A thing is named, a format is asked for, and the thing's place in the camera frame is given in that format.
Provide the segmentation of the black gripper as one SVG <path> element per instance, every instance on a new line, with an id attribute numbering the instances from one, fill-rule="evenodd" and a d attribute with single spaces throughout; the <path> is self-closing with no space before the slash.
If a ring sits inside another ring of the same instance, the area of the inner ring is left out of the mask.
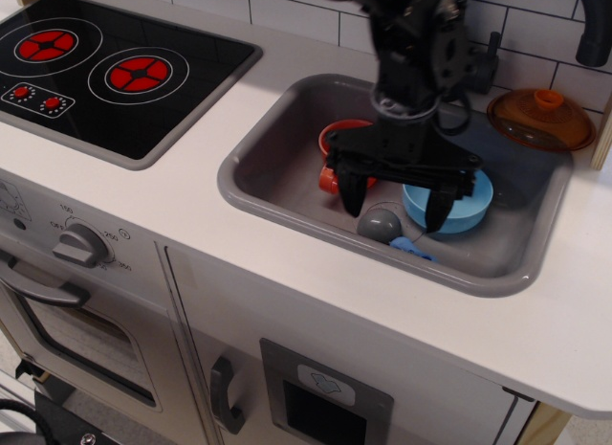
<path id="1" fill-rule="evenodd" d="M 471 196 L 482 159 L 456 145 L 433 120 L 400 122 L 383 116 L 370 126 L 327 134 L 327 166 L 338 177 L 345 211 L 358 217 L 370 178 L 431 190 L 426 232 L 445 224 L 454 201 Z"/>

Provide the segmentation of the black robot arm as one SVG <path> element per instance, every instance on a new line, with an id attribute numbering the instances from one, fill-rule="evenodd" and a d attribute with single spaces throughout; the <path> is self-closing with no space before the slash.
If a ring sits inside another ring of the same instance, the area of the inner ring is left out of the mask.
<path id="1" fill-rule="evenodd" d="M 343 206 L 360 214 L 370 178 L 426 188 L 426 231 L 438 232 L 454 202 L 472 194 L 482 166 L 449 141 L 468 126 L 444 128 L 438 115 L 443 100 L 468 103 L 461 83 L 475 58 L 465 35 L 467 0 L 334 1 L 356 2 L 368 15 L 379 61 L 375 122 L 326 136 Z"/>

